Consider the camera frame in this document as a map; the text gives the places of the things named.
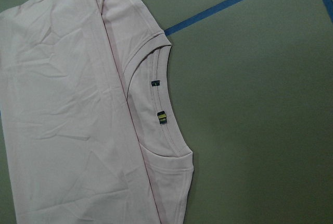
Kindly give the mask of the pink Snoopy t-shirt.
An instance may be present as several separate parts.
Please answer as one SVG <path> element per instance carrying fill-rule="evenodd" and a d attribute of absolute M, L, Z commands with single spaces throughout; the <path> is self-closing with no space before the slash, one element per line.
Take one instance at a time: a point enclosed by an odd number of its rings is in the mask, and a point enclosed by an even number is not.
<path fill-rule="evenodd" d="M 142 0 L 1 13 L 1 119 L 17 223 L 183 223 L 193 153 L 171 43 Z"/>

